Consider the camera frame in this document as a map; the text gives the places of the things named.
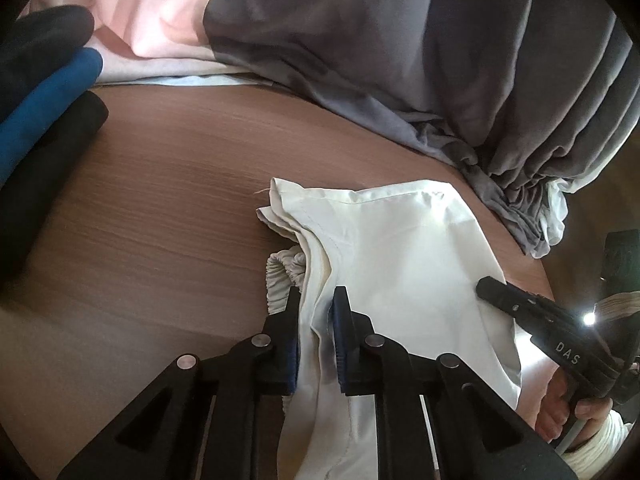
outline white cloth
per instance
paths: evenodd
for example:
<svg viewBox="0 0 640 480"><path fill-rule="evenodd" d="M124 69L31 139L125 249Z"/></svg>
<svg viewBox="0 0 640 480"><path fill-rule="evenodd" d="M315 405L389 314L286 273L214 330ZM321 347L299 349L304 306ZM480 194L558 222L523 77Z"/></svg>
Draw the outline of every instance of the white cloth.
<svg viewBox="0 0 640 480"><path fill-rule="evenodd" d="M590 480L618 452L632 426L625 424L620 414L611 410L598 433L579 449L564 453L562 458L574 470L578 480Z"/></svg>
<svg viewBox="0 0 640 480"><path fill-rule="evenodd" d="M377 332L428 358L459 355L516 407L513 319L475 294L483 276L504 276L453 186L420 181L354 192L276 179L270 200L258 216L297 241L306 261L300 371L280 437L279 478L378 478L374 401L348 399L337 383L328 320L337 285Z"/></svg>
<svg viewBox="0 0 640 480"><path fill-rule="evenodd" d="M211 75L183 75L183 76L158 76L143 77L133 81L101 81L98 86L122 86L122 85L157 85L157 86L237 86L237 85L262 85L273 86L273 81L245 73L211 74Z"/></svg>
<svg viewBox="0 0 640 480"><path fill-rule="evenodd" d="M269 314L277 314L286 308L292 285L302 290L305 271L306 257L299 245L269 256L266 278Z"/></svg>

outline gray fabric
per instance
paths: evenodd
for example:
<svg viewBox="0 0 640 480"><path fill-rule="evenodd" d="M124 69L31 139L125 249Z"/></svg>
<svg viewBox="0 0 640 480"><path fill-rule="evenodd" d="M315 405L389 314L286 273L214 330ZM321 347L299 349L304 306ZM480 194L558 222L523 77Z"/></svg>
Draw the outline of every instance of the gray fabric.
<svg viewBox="0 0 640 480"><path fill-rule="evenodd" d="M548 250L546 184L640 114L640 56L604 0L210 0L204 26L218 60L456 165L529 253Z"/></svg>

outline pink fabric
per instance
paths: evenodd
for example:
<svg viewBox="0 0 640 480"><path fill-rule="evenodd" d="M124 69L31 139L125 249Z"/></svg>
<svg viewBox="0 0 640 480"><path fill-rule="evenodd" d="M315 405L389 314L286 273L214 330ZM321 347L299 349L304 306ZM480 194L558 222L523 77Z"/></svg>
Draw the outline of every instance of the pink fabric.
<svg viewBox="0 0 640 480"><path fill-rule="evenodd" d="M209 0L31 0L27 12L62 4L91 10L88 46L104 58L98 82L160 75L244 72L215 61L202 27Z"/></svg>

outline human hand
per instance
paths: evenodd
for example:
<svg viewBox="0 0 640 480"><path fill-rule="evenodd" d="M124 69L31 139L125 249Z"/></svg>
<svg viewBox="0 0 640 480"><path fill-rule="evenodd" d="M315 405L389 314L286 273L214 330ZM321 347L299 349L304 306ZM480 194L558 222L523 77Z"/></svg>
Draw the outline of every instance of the human hand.
<svg viewBox="0 0 640 480"><path fill-rule="evenodd" d="M540 410L536 418L536 433L547 442L558 438L562 433L562 427L569 419L569 404L562 398L568 388L567 376L562 368L558 368L546 386L546 394L540 402ZM587 423L576 436L571 448L585 443L598 430L607 419L607 415L613 406L611 399L598 399L590 397L580 400L575 407L575 416Z"/></svg>

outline white sleeve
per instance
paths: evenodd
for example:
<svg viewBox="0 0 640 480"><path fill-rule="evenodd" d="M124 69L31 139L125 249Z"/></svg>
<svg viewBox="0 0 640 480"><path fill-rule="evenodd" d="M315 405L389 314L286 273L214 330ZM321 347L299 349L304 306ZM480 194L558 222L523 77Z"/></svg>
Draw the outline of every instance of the white sleeve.
<svg viewBox="0 0 640 480"><path fill-rule="evenodd" d="M618 412L611 410L607 420L591 440L579 449L564 453L562 458L574 470L578 480L590 480L609 463L629 433Z"/></svg>

